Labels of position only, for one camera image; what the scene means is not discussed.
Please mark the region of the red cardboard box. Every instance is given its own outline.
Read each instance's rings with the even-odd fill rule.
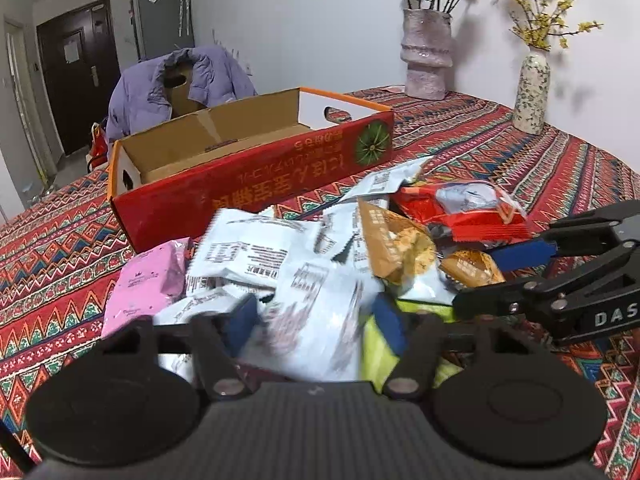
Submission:
[[[219,208],[259,212],[388,162],[393,126],[391,108],[304,88],[201,110],[116,142],[111,207],[138,253],[195,238]]]

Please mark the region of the gray ribbed surface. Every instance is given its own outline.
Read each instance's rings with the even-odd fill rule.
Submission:
[[[604,480],[606,476],[587,462],[539,472],[478,462],[444,442],[417,407],[374,396],[369,383],[321,387],[268,383],[246,400],[214,405],[183,444],[160,458],[111,470],[50,461],[29,476],[45,478]]]

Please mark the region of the purple jacket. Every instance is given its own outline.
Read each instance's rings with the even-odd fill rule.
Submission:
[[[203,46],[177,50],[127,68],[111,95],[107,145],[171,119],[164,97],[164,72],[181,61],[193,63],[189,99],[207,108],[256,95],[254,85],[238,62],[222,47]]]

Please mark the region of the red snack package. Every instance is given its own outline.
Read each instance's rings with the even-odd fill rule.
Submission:
[[[520,242],[531,233],[524,210],[485,180],[418,182],[395,195],[398,207],[423,225],[443,224],[456,242]]]

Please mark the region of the pink ceramic vase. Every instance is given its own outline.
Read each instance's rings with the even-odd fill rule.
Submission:
[[[432,101],[444,99],[447,93],[445,70],[453,65],[450,14],[405,9],[400,57],[407,63],[407,95]]]

